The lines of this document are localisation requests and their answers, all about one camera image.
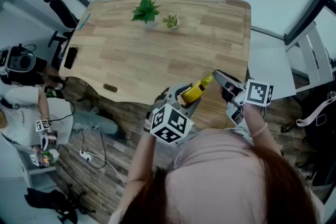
person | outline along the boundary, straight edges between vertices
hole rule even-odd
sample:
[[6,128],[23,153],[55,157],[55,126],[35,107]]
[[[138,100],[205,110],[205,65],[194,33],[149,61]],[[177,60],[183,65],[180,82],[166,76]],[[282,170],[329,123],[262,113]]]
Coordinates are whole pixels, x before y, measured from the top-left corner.
[[1,81],[6,85],[20,84],[21,86],[36,86],[51,87],[56,90],[64,88],[64,81],[60,77],[57,69],[47,65],[47,61],[36,57],[36,62],[31,71],[15,72],[9,71],[7,75],[0,76]]
[[5,93],[3,99],[14,108],[0,103],[0,132],[11,143],[27,150],[40,149],[40,137],[35,122],[47,120],[56,137],[50,144],[67,144],[69,137],[80,131],[94,131],[111,134],[124,139],[125,132],[116,122],[94,113],[75,110],[65,99],[47,98],[37,87],[17,87]]
[[246,103],[243,116],[252,143],[239,126],[205,129],[177,149],[171,168],[155,171],[156,138],[143,131],[109,224],[319,223],[322,202],[282,157],[259,111]]

potted plant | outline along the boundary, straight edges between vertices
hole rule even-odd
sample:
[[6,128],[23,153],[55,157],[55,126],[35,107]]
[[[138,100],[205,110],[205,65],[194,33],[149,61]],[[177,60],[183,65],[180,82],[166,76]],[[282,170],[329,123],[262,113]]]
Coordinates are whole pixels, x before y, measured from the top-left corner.
[[173,29],[178,28],[180,25],[180,22],[177,18],[177,14],[169,14],[168,18],[163,19],[163,22],[167,23],[168,28],[173,28]]
[[159,6],[154,6],[154,3],[152,0],[141,0],[140,6],[132,11],[134,13],[132,20],[144,21],[146,28],[154,27],[157,24],[155,16],[160,13],[156,10]]

power strip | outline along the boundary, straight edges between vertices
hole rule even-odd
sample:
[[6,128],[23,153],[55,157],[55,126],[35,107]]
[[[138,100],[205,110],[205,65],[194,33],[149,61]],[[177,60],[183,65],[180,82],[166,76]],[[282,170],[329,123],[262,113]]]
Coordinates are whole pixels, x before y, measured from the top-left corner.
[[86,159],[87,161],[91,161],[92,160],[92,155],[90,153],[87,153],[85,151],[79,151],[79,155]]

wooden floor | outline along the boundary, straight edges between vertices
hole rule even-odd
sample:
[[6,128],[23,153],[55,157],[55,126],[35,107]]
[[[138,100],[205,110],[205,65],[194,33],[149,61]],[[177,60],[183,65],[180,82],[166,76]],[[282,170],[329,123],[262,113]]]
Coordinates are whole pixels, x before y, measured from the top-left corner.
[[[76,108],[89,111],[93,106],[97,106],[100,110],[112,114],[114,120],[126,131],[128,139],[123,142],[103,135],[107,160],[126,180],[134,150],[140,139],[139,133],[149,107],[138,103],[116,103],[99,97],[90,86],[76,78],[68,80],[64,94],[67,99],[73,100],[80,97],[92,97],[93,101],[86,99],[75,103]],[[269,123],[274,138],[285,154],[285,158],[292,165],[295,162],[303,162],[312,153],[312,149],[302,142],[305,136],[304,130],[294,129],[288,134],[280,132],[281,126],[290,125],[300,117],[300,106],[292,98],[273,101],[267,108],[265,115],[265,121]],[[84,132],[84,137],[84,144],[81,134],[72,137],[70,143],[78,148],[81,148],[83,144],[84,151],[104,157],[100,135]],[[73,184],[74,191],[77,193],[86,191],[87,195],[83,198],[83,202],[89,208],[96,210],[95,214],[90,214],[91,217],[101,224],[107,223],[119,203],[124,186],[109,165],[102,169],[92,168],[79,156],[78,150],[71,144],[60,147],[60,159],[56,163],[57,169],[52,172],[51,176],[65,193],[67,193],[67,184]],[[174,149],[158,144],[155,150],[154,165],[168,164],[173,155]],[[97,157],[92,160],[92,165],[96,167],[100,167],[103,163],[104,161]],[[309,174],[309,171],[301,172],[303,176]]]

black device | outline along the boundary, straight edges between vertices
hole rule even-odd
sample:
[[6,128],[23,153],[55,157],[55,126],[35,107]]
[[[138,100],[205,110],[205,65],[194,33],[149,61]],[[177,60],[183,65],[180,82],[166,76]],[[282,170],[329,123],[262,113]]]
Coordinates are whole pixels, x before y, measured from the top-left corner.
[[65,59],[64,67],[71,69],[72,64],[75,60],[75,57],[77,55],[78,48],[76,47],[71,47],[69,48],[67,58]]

